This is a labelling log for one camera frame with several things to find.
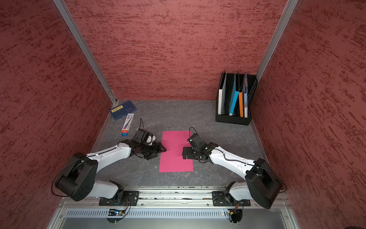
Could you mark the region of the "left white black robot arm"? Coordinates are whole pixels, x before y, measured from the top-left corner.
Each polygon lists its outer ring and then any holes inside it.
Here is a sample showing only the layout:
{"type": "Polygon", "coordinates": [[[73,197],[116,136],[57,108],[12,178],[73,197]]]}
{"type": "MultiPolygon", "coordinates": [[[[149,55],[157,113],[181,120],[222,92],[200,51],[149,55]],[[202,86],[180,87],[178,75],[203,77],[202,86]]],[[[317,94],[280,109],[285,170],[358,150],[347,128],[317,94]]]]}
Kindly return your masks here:
{"type": "Polygon", "coordinates": [[[126,202],[124,187],[114,181],[100,181],[97,173],[103,168],[131,156],[141,154],[143,159],[152,159],[159,153],[166,152],[160,142],[138,144],[131,140],[119,142],[111,148],[90,153],[74,154],[54,179],[51,192],[56,196],[54,188],[74,201],[85,198],[99,198],[99,205],[120,206],[126,202]]]}

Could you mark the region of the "pink rectangular paper sheet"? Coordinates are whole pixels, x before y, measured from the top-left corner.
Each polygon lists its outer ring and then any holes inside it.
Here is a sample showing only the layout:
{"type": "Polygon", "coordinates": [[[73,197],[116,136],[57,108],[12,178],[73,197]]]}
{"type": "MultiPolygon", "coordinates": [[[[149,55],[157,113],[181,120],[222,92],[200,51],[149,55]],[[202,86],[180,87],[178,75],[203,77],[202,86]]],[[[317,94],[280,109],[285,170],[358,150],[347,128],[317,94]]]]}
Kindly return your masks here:
{"type": "Polygon", "coordinates": [[[162,145],[166,152],[160,155],[160,173],[193,172],[193,160],[183,159],[184,147],[189,147],[189,131],[164,131],[162,145]]]}

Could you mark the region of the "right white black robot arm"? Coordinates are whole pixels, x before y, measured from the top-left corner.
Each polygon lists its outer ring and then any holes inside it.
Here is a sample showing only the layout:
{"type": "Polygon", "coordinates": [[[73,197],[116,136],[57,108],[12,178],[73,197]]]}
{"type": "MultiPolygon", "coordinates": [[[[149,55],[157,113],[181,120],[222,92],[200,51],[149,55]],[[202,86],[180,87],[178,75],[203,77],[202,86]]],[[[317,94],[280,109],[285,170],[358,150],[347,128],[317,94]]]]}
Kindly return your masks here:
{"type": "Polygon", "coordinates": [[[270,209],[278,194],[287,191],[286,184],[262,158],[246,159],[216,144],[209,144],[201,151],[184,147],[182,157],[222,166],[243,178],[243,182],[231,182],[224,191],[230,205],[240,200],[254,200],[261,207],[270,209]]]}

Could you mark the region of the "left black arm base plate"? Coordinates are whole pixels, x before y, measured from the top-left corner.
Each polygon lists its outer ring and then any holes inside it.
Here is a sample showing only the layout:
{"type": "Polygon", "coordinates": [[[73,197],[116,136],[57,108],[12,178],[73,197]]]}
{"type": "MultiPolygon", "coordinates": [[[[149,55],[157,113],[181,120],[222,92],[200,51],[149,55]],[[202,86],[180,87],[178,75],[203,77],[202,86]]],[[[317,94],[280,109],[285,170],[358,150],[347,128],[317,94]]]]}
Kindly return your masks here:
{"type": "Polygon", "coordinates": [[[113,198],[100,198],[99,206],[134,207],[137,205],[139,194],[139,191],[119,191],[113,198]]]}

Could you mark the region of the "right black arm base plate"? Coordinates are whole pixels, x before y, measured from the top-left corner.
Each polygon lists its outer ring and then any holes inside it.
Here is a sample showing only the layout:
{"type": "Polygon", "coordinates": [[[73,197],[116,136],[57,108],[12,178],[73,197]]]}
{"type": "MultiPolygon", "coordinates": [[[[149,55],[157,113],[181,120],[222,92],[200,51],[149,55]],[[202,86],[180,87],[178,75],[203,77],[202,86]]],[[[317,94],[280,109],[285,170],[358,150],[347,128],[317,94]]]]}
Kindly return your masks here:
{"type": "Polygon", "coordinates": [[[250,200],[242,199],[236,200],[229,193],[224,191],[213,191],[212,192],[213,205],[215,207],[250,207],[250,200]]]}

